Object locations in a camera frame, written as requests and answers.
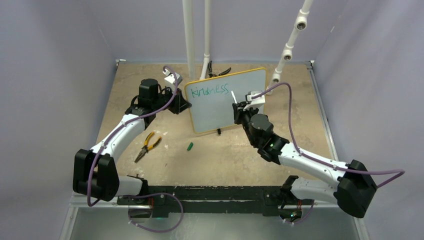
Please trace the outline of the white green marker pen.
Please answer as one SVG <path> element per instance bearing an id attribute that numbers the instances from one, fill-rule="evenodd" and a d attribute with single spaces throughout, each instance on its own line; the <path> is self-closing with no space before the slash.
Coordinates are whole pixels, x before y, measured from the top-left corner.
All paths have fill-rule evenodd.
<path id="1" fill-rule="evenodd" d="M 236 98 L 235 93 L 234 93 L 234 91 L 233 91 L 233 90 L 231 90 L 231 96 L 232 96 L 233 102 L 234 102 L 235 104 L 237 104 L 237 103 L 238 103 L 238 102 L 237 102 L 237 98 Z"/>

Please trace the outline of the yellow framed whiteboard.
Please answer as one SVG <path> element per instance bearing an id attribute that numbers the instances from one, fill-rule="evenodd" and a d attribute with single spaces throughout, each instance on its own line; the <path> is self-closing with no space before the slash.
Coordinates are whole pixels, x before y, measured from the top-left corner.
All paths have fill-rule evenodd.
<path id="1" fill-rule="evenodd" d="M 237 102 L 246 100 L 250 91 L 265 91 L 267 70 L 264 67 L 189 82 L 185 97 L 191 107 L 190 119 L 194 133 L 203 134 L 234 125 L 231 91 Z"/>

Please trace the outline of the green marker cap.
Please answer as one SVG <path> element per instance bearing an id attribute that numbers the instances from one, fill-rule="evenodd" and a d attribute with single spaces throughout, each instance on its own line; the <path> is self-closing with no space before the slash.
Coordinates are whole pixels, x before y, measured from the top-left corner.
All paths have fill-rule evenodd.
<path id="1" fill-rule="evenodd" d="M 188 147 L 187 147 L 187 151 L 190 151 L 190 150 L 192 149 L 193 145 L 194 145 L 194 143 L 193 143 L 193 142 L 191 142 L 191 143 L 188 145 Z"/>

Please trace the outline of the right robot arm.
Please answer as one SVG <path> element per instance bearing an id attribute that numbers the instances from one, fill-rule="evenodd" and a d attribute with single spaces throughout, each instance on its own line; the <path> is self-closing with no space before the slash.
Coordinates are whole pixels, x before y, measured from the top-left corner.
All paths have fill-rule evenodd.
<path id="1" fill-rule="evenodd" d="M 345 213 L 363 218 L 378 189 L 370 171 L 357 160 L 335 161 L 296 149 L 295 144 L 274 133 L 274 126 L 257 108 L 247 109 L 245 101 L 233 103 L 233 118 L 242 128 L 251 146 L 267 162 L 298 169 L 316 180 L 289 177 L 280 196 L 288 204 L 310 199 L 338 205 Z"/>

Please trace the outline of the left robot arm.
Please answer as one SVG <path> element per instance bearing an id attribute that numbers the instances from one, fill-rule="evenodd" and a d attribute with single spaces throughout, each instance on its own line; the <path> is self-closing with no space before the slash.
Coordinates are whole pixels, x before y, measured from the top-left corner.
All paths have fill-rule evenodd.
<path id="1" fill-rule="evenodd" d="M 119 124 L 98 144 L 80 149 L 74 156 L 72 189 L 90 200 L 110 201 L 129 196 L 138 205 L 149 199 L 147 180 L 120 176 L 116 163 L 130 143 L 144 132 L 161 111 L 180 114 L 191 107 L 178 85 L 182 77 L 175 73 L 165 77 L 165 87 L 152 78 L 143 79 L 136 95 Z"/>

